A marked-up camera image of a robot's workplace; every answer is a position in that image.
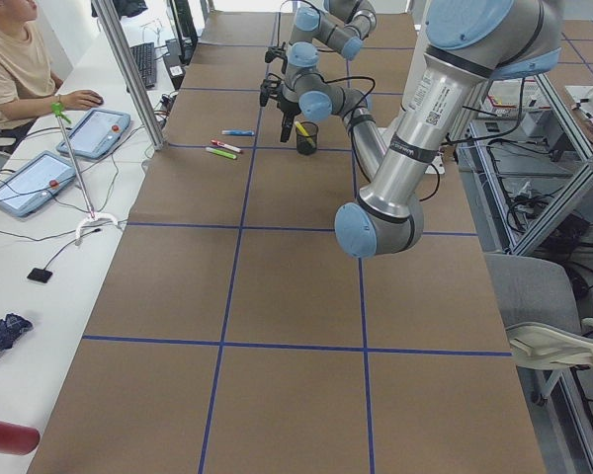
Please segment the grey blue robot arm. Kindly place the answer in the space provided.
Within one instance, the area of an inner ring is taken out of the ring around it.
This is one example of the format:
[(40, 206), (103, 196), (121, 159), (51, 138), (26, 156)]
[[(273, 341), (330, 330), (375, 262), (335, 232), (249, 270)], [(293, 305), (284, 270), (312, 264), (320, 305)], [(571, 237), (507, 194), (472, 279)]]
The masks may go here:
[(370, 1), (324, 1), (323, 8), (297, 8), (288, 42), (270, 46), (266, 63), (280, 58), (287, 64), (289, 46), (297, 42), (318, 40), (330, 50), (352, 61), (363, 47), (364, 40), (376, 29), (377, 14)]
[(377, 25), (371, 3), (328, 1), (322, 9), (296, 11), (280, 96), (310, 121), (340, 118), (369, 180), (335, 216), (335, 235), (347, 254), (393, 254), (419, 240), (423, 212), (416, 187), (471, 89), (553, 69), (563, 15), (560, 1), (432, 2), (423, 75), (398, 118), (380, 132), (365, 95), (326, 82), (318, 70), (320, 45), (356, 57)]

